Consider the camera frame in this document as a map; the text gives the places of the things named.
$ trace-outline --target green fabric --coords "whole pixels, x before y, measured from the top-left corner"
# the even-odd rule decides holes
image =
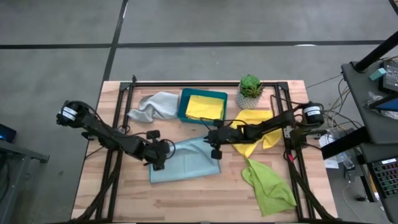
[[[252,159],[245,159],[246,168],[242,170],[243,179],[254,187],[261,215],[272,215],[296,206],[289,185],[271,168]]]

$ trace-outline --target patterned pot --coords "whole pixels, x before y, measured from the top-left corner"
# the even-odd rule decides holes
[[[242,95],[240,89],[241,89],[241,85],[239,84],[238,92],[237,92],[236,98],[235,98],[236,104],[242,109],[255,108],[257,103],[260,100],[261,94],[257,98],[246,98]]]

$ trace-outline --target teal tray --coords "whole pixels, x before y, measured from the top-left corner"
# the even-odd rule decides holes
[[[185,115],[185,112],[187,111],[188,102],[189,102],[189,99],[190,99],[191,95],[207,96],[207,97],[223,99],[224,100],[224,115],[223,115],[223,119],[225,119],[226,103],[227,103],[227,99],[228,99],[228,94],[223,93],[223,92],[217,92],[217,91],[208,91],[208,90],[198,90],[198,89],[193,89],[193,88],[184,88],[182,90],[182,94],[181,94],[181,98],[180,98],[180,106],[178,107],[178,113],[177,113],[177,116],[180,119],[180,121],[189,122],[189,123],[196,123],[196,124],[203,124],[203,122],[204,122],[207,125],[213,125],[212,121],[200,121],[200,120],[196,120],[196,119],[187,118],[187,116]]]

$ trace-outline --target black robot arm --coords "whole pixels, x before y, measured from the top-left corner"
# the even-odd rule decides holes
[[[263,135],[275,131],[279,128],[290,127],[289,133],[293,142],[302,140],[302,137],[309,133],[314,128],[319,128],[324,120],[321,110],[322,105],[319,103],[304,103],[298,105],[292,110],[285,111],[278,116],[275,116],[267,121],[259,124],[242,124],[237,125],[237,128],[224,126],[224,121],[215,120],[214,125],[216,130],[211,130],[205,137],[205,141],[214,147],[211,152],[211,157],[214,159],[221,159],[222,153],[220,146],[224,144],[252,144],[260,140]],[[295,120],[294,113],[302,109],[302,121]]]
[[[140,161],[145,159],[147,164],[153,164],[154,170],[164,169],[164,162],[170,152],[166,140],[157,140],[160,137],[158,130],[147,132],[147,139],[125,135],[104,123],[89,105],[80,101],[66,101],[57,114],[57,124],[83,128],[86,130],[82,133],[84,137],[96,136],[101,146],[107,149],[123,150]]]

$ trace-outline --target concrete floor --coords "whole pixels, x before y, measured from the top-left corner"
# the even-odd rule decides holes
[[[0,1],[0,45],[110,44],[122,0]],[[398,30],[387,0],[130,0],[119,42],[382,40]],[[307,86],[338,75],[375,45],[118,49],[110,80],[300,79]],[[13,223],[68,220],[87,142],[57,126],[65,100],[95,105],[109,49],[0,50],[0,123],[18,131],[16,143],[50,154],[31,163]],[[390,52],[397,55],[398,49]],[[309,98],[325,107],[340,78],[313,86]],[[342,113],[361,122],[351,97]],[[328,171],[339,217],[359,221],[342,199],[341,170]],[[365,221],[387,223],[378,203],[347,200]]]

